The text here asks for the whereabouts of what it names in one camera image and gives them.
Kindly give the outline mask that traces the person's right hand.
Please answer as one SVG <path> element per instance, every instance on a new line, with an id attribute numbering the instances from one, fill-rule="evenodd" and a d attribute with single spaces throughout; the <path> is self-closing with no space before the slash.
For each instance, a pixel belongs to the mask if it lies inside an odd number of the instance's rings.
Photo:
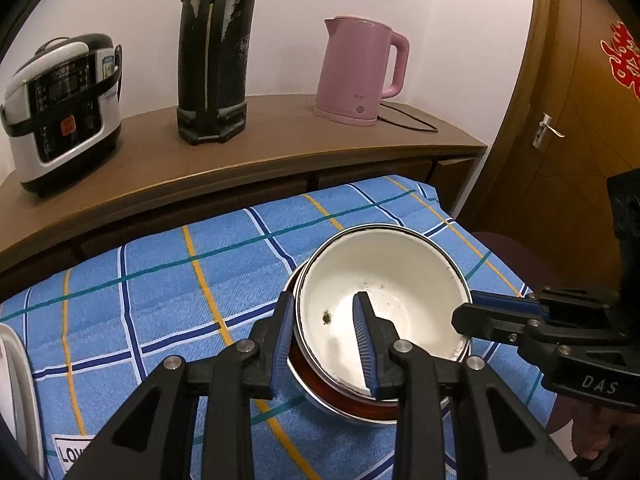
<path id="1" fill-rule="evenodd" d="M 575 402 L 572 415 L 572 447 L 577 456 L 594 460 L 611 441 L 613 428 L 638 427 L 639 415 Z"/>

